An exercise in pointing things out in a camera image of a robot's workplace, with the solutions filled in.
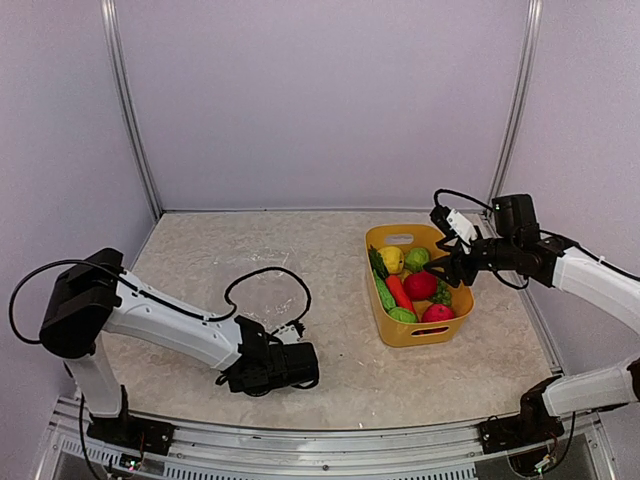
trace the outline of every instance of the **green vegetable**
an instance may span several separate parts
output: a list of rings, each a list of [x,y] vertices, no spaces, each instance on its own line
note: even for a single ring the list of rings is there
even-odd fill
[[[382,307],[388,312],[396,306],[396,301],[393,299],[393,295],[391,295],[384,280],[378,276],[375,270],[373,271],[373,279],[376,281],[376,288],[378,289],[378,296],[382,302]]]
[[[402,307],[395,307],[389,310],[389,316],[394,320],[402,323],[417,323],[418,317],[413,313]]]
[[[438,291],[435,295],[428,299],[431,303],[439,303],[441,305],[451,306],[451,292],[446,282],[438,279]]]
[[[386,280],[389,276],[389,270],[384,265],[384,260],[380,252],[373,248],[373,245],[369,245],[369,261],[371,262],[371,268],[382,280]]]
[[[426,248],[412,248],[404,257],[404,266],[413,273],[422,271],[422,267],[429,261],[429,251]]]

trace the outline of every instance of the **black motor joint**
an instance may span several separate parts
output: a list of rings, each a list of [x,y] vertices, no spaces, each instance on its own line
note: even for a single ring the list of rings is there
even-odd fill
[[[259,397],[282,387],[312,388],[320,378],[318,358],[308,342],[285,344],[253,320],[238,316],[241,357],[222,372],[216,384],[229,383],[231,392]]]
[[[544,442],[564,434],[562,422],[549,416],[542,394],[559,376],[549,377],[529,389],[520,398],[520,413],[490,418],[478,424],[482,450],[486,454],[513,450]]]

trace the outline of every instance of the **toy fruit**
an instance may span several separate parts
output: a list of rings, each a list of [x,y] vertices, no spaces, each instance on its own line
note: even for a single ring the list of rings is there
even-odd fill
[[[427,272],[412,273],[404,281],[404,291],[414,302],[426,300],[438,291],[438,279]]]
[[[389,310],[389,316],[402,323],[417,323],[418,317],[406,308],[395,307]]]
[[[404,268],[404,253],[398,247],[382,247],[378,250],[382,255],[385,267],[390,274],[396,275]]]
[[[426,248],[412,248],[404,258],[404,268],[413,273],[422,271],[422,266],[429,261],[429,251]]]
[[[385,312],[388,312],[392,308],[395,308],[396,301],[393,299],[393,295],[387,288],[387,285],[384,283],[376,271],[373,271],[373,279],[376,282],[376,288],[378,289],[378,296],[380,297],[380,301],[382,302],[382,308],[384,308]]]
[[[409,275],[411,275],[411,273],[412,273],[412,272],[411,272],[411,270],[407,270],[407,269],[405,268],[405,269],[402,271],[402,273],[401,273],[400,275],[398,275],[398,276],[400,277],[400,280],[402,280],[402,282],[404,282],[404,281],[407,279],[407,277],[408,277]]]
[[[371,262],[371,269],[378,274],[382,280],[386,280],[389,276],[387,267],[384,266],[384,260],[380,252],[373,248],[373,245],[369,245],[369,261]]]
[[[456,314],[446,305],[434,303],[422,315],[421,323],[443,322],[456,318]]]

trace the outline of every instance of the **yellow plastic basket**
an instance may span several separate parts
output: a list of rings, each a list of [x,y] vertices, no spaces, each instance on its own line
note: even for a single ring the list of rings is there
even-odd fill
[[[387,245],[399,247],[405,254],[414,247],[424,247],[429,250],[431,259],[446,255],[446,252],[436,247],[436,242],[443,238],[442,233],[427,225],[384,225],[369,230],[365,236],[365,255],[369,246],[381,249]],[[449,287],[451,291],[451,307],[458,315],[452,320],[437,323],[402,323],[387,315],[376,284],[373,279],[371,263],[367,261],[367,288],[373,314],[378,324],[380,338],[392,347],[410,347],[414,345],[427,345],[432,343],[448,342],[460,329],[465,319],[471,314],[474,306],[471,289],[464,285],[457,288]],[[418,320],[424,311],[429,308],[431,302],[413,302],[418,314]]]

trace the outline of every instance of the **orange carrot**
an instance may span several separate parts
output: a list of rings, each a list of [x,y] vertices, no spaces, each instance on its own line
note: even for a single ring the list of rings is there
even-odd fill
[[[407,310],[416,313],[415,309],[413,308],[413,303],[411,303],[411,300],[409,300],[409,297],[404,291],[402,280],[400,280],[399,276],[389,275],[386,278],[385,283],[387,284],[391,295],[393,295],[393,298],[395,299],[399,307],[406,308]]]

